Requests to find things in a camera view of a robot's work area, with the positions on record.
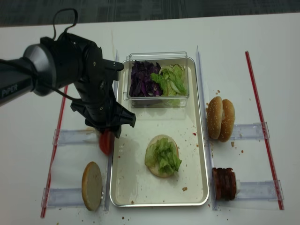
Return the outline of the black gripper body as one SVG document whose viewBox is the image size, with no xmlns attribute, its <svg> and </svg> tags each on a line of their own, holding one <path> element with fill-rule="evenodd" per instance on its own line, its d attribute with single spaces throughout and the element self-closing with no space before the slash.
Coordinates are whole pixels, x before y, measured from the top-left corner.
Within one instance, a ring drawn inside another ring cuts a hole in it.
<svg viewBox="0 0 300 225">
<path fill-rule="evenodd" d="M 117 126 L 114 120 L 116 97 L 113 92 L 113 81 L 107 78 L 96 80 L 81 79 L 74 83 L 81 97 L 80 101 L 72 101 L 71 109 L 85 118 L 85 124 L 103 132 Z"/>
</svg>

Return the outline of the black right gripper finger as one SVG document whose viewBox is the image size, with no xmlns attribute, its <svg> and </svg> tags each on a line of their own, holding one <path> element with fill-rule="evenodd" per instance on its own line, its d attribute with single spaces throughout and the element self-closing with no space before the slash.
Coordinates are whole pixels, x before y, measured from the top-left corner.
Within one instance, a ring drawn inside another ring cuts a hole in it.
<svg viewBox="0 0 300 225">
<path fill-rule="evenodd" d="M 123 107 L 121 104 L 116 103 L 116 109 L 114 113 L 114 120 L 117 125 L 121 126 L 129 124 L 131 127 L 135 127 L 136 115 Z"/>
</svg>

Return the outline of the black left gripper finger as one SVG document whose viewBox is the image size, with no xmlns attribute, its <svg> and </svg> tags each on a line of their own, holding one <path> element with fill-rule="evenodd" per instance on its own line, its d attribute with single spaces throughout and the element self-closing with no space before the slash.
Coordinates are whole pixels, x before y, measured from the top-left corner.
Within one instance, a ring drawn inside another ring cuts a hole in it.
<svg viewBox="0 0 300 225">
<path fill-rule="evenodd" d="M 116 138 L 119 138 L 121 134 L 121 125 L 110 127 L 110 131 L 114 134 Z"/>
</svg>

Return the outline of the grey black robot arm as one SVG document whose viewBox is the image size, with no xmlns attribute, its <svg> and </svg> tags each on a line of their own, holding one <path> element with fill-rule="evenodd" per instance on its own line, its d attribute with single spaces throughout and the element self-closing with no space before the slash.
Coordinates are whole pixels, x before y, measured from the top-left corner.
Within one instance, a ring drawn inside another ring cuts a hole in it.
<svg viewBox="0 0 300 225">
<path fill-rule="evenodd" d="M 104 59 L 93 41 L 66 32 L 57 40 L 43 37 L 21 58 L 1 60 L 0 103 L 28 92 L 41 97 L 60 93 L 73 84 L 79 98 L 71 100 L 71 109 L 85 118 L 87 126 L 119 137 L 122 125 L 134 126 L 136 121 L 135 114 L 117 102 L 112 88 L 123 68 L 122 63 Z"/>
</svg>

